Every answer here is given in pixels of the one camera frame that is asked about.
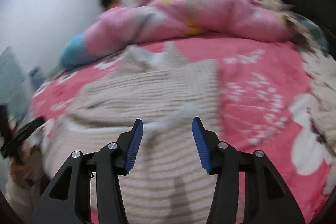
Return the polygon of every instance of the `pink bedsheet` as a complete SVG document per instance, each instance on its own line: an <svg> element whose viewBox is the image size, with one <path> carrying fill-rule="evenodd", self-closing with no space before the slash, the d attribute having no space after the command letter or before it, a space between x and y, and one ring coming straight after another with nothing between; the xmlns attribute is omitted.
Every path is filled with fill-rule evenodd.
<svg viewBox="0 0 336 224"><path fill-rule="evenodd" d="M164 43L141 47L160 52ZM330 166L322 159L312 172L300 175L292 161L294 140L303 127L293 121L289 106L298 95L309 91L310 83L293 45L214 33L176 39L174 43L189 61L218 60L222 140L237 150L265 151L288 184L307 223L312 220L328 198L322 192ZM35 116L43 115L49 120L48 137L53 134L55 120L77 92L117 67L115 57L104 60L46 83L36 92L32 110Z"/></svg>

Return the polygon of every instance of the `pink comforter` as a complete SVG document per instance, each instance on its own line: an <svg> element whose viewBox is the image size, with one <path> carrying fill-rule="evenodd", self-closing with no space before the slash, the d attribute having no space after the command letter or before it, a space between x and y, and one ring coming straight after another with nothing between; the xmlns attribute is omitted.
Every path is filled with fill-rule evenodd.
<svg viewBox="0 0 336 224"><path fill-rule="evenodd" d="M308 91L310 83L293 45L264 43L227 34L176 39L174 43L190 61L218 60L222 140L241 151L265 151L293 192L308 223L328 197L322 192L330 166L322 157L314 168L302 174L302 166L293 161L295 140L304 128L293 121L289 106L296 96ZM160 52L164 42L142 47ZM106 59L46 83L36 93L32 100L34 115L46 116L51 140L55 121L77 92L86 83L117 68L115 57Z"/></svg>
<svg viewBox="0 0 336 224"><path fill-rule="evenodd" d="M140 0L136 7L103 13L83 37L88 55L104 57L128 44L209 31L264 42L289 38L281 17L257 0Z"/></svg>

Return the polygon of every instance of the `bedroom wall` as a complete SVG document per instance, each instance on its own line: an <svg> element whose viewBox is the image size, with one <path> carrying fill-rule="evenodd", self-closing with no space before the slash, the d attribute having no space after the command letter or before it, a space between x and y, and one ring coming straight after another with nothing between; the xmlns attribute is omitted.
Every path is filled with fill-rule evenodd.
<svg viewBox="0 0 336 224"><path fill-rule="evenodd" d="M40 65L47 74L101 12L100 0L0 0L0 52L10 45L24 73Z"/></svg>

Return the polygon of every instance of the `white knit blanket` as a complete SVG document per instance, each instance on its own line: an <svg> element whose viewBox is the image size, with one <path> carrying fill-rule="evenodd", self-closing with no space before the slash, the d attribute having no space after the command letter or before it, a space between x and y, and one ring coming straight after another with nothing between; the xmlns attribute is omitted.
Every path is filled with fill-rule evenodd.
<svg viewBox="0 0 336 224"><path fill-rule="evenodd" d="M45 170L54 176L71 152L98 151L140 118L134 169L119 176L129 223L205 223L216 176L202 169L191 124L200 116L219 133L217 102L216 61L189 63L173 44L159 54L130 46L118 71L85 86L58 119Z"/></svg>
<svg viewBox="0 0 336 224"><path fill-rule="evenodd" d="M304 69L313 78L310 87L315 102L311 116L318 132L336 155L336 61L320 51L302 53Z"/></svg>

